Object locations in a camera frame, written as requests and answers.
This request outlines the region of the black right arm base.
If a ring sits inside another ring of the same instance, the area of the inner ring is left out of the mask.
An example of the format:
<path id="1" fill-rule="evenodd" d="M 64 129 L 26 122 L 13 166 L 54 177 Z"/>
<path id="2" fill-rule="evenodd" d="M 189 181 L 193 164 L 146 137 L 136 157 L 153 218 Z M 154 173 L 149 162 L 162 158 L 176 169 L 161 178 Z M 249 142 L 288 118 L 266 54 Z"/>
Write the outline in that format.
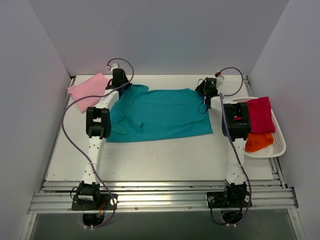
<path id="1" fill-rule="evenodd" d="M 207 205 L 212 209 L 221 208 L 246 208 L 251 207 L 252 203 L 249 202 L 248 194 L 230 195 L 226 192 L 216 191 L 207 192 Z"/>

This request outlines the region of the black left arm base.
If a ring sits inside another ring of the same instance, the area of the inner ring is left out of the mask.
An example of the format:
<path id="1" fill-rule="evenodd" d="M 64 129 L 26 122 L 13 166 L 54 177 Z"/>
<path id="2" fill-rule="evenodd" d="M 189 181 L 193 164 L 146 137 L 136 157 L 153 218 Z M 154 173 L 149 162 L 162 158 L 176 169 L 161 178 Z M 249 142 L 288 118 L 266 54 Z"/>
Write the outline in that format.
<path id="1" fill-rule="evenodd" d="M 112 200 L 109 194 L 102 193 L 98 197 L 92 195 L 73 196 L 71 209 L 73 211 L 106 211 L 117 208 L 118 195 L 113 195 Z"/>

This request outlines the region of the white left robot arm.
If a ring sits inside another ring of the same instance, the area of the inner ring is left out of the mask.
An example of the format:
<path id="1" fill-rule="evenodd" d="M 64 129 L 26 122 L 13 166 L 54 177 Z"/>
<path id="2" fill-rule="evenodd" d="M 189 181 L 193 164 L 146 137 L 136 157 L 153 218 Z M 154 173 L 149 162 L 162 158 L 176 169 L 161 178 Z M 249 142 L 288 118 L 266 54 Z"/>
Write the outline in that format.
<path id="1" fill-rule="evenodd" d="M 97 177 L 97 169 L 101 158 L 101 151 L 107 138 L 111 135 L 112 124 L 110 110 L 121 98 L 125 90 L 132 84 L 128 80 L 125 71 L 113 64 L 109 67 L 112 79 L 107 84 L 104 97 L 93 106 L 86 110 L 85 131 L 88 136 L 88 160 L 83 180 L 80 182 L 76 196 L 79 202 L 90 210 L 95 210 L 100 206 L 100 180 Z"/>

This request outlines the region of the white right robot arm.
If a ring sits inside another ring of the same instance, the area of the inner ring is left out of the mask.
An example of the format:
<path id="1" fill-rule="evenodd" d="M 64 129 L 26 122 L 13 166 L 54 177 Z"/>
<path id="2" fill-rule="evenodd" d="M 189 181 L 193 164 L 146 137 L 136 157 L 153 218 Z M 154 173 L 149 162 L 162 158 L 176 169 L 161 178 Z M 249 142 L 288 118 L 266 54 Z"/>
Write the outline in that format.
<path id="1" fill-rule="evenodd" d="M 195 91 L 203 98 L 207 109 L 221 113 L 221 130 L 229 140 L 226 186 L 222 193 L 223 203 L 230 207 L 240 201 L 248 203 L 250 199 L 246 183 L 248 175 L 244 173 L 245 145 L 251 132 L 248 105 L 230 100 L 224 102 L 223 95 L 218 91 L 217 78 L 206 77 L 198 82 Z"/>

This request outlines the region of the teal t shirt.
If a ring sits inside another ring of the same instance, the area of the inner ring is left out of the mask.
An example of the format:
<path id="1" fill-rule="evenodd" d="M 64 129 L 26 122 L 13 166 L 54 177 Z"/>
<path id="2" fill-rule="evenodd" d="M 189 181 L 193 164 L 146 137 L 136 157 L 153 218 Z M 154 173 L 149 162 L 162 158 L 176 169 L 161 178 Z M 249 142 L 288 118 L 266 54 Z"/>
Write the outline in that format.
<path id="1" fill-rule="evenodd" d="M 196 137 L 213 133 L 203 99 L 194 90 L 150 90 L 134 84 L 110 110 L 110 143 Z"/>

